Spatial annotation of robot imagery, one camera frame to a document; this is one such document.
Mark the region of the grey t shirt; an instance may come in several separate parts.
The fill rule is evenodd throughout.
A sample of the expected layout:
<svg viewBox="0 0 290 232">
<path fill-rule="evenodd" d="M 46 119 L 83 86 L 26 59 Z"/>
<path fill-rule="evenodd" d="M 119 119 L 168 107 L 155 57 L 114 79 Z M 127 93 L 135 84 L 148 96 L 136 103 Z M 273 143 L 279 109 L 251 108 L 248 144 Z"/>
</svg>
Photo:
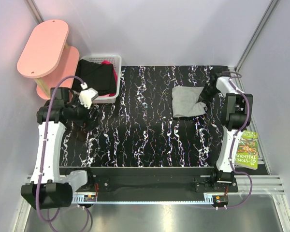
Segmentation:
<svg viewBox="0 0 290 232">
<path fill-rule="evenodd" d="M 198 102 L 203 87 L 176 86 L 172 89 L 173 117 L 194 117 L 205 114 L 206 104 Z"/>
</svg>

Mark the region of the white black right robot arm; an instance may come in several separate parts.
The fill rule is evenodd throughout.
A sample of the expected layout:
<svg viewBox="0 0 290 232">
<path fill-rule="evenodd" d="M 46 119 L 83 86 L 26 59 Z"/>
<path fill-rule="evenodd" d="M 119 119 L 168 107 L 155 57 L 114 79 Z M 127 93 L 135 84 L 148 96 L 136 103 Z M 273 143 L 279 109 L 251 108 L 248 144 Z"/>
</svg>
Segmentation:
<svg viewBox="0 0 290 232">
<path fill-rule="evenodd" d="M 232 81 L 241 78 L 236 72 L 214 71 L 199 95 L 199 102 L 208 104 L 217 93 L 224 96 L 221 111 L 223 141 L 215 169 L 210 177 L 210 187 L 214 191 L 222 191 L 235 180 L 235 156 L 241 136 L 251 122 L 253 95 L 240 90 Z"/>
</svg>

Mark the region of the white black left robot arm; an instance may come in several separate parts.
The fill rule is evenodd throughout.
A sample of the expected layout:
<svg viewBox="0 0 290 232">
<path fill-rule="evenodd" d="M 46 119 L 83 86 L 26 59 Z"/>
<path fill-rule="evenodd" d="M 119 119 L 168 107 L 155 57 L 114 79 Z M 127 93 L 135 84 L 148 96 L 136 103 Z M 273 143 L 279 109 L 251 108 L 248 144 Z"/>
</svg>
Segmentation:
<svg viewBox="0 0 290 232">
<path fill-rule="evenodd" d="M 88 171 L 72 171 L 60 177 L 59 157 L 61 142 L 68 122 L 92 129 L 90 107 L 98 93 L 92 88 L 72 94 L 67 87 L 51 88 L 54 99 L 46 101 L 37 112 L 39 145 L 33 175 L 28 184 L 22 185 L 21 196 L 34 209 L 69 207 L 73 194 L 81 188 L 90 191 L 95 180 Z"/>
</svg>

